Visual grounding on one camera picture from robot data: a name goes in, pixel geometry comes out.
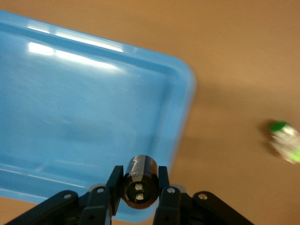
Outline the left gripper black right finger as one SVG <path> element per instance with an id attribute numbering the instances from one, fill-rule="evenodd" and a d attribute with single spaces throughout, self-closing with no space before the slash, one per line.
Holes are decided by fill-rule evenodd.
<path id="1" fill-rule="evenodd" d="M 165 166 L 158 167 L 158 186 L 153 225 L 254 225 L 211 192 L 189 196 L 185 187 L 171 185 Z"/>

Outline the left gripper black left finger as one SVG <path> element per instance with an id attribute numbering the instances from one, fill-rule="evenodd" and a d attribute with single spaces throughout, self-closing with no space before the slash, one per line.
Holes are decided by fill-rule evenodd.
<path id="1" fill-rule="evenodd" d="M 5 225 L 111 225 L 122 181 L 123 166 L 117 165 L 105 184 L 90 187 L 83 196 L 61 191 Z"/>

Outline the black cylindrical capacitor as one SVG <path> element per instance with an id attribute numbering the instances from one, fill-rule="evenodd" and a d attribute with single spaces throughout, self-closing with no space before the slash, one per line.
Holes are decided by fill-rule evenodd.
<path id="1" fill-rule="evenodd" d="M 121 196 L 131 208 L 143 210 L 158 198 L 158 165 L 147 155 L 133 157 L 127 166 Z"/>

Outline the blue plastic tray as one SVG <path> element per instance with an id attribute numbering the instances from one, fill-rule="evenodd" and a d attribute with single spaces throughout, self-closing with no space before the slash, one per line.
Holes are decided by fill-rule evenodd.
<path id="1" fill-rule="evenodd" d="M 171 168 L 194 92 L 175 57 L 0 10 L 0 196 L 83 195 L 136 155 Z"/>

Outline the green white push button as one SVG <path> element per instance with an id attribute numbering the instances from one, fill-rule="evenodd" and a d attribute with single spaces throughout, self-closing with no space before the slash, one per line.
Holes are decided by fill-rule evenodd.
<path id="1" fill-rule="evenodd" d="M 281 120 L 269 125 L 271 146 L 283 159 L 300 164 L 300 133 L 289 123 Z"/>

